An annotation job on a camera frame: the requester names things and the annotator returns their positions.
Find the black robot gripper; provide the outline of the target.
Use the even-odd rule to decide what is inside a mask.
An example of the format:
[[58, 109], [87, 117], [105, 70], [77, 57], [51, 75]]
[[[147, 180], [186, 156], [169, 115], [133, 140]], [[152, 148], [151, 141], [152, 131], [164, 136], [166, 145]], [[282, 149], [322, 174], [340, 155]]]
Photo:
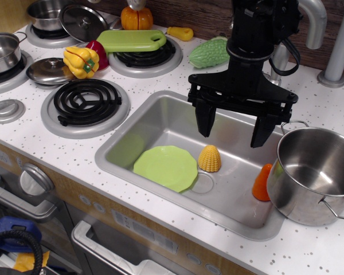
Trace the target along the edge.
[[196, 110], [198, 131], [210, 136], [216, 110], [224, 109], [257, 117], [251, 148], [264, 145], [282, 119], [289, 119], [298, 96], [270, 82], [263, 65], [272, 56], [244, 58], [231, 56], [228, 69], [218, 73], [192, 74], [188, 102]]

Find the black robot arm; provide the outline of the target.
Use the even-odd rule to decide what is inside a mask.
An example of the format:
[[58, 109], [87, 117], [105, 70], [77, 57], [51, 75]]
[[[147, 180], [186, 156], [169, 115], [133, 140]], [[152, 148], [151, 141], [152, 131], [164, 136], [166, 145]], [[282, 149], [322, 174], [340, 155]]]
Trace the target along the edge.
[[227, 70], [189, 76], [188, 101], [196, 109], [197, 127], [210, 135], [217, 109], [255, 116], [251, 147], [264, 145], [277, 125], [288, 122], [298, 96], [271, 83], [263, 73], [275, 46], [283, 44], [300, 61], [289, 37], [302, 15], [297, 1], [233, 1], [233, 29], [226, 51]]

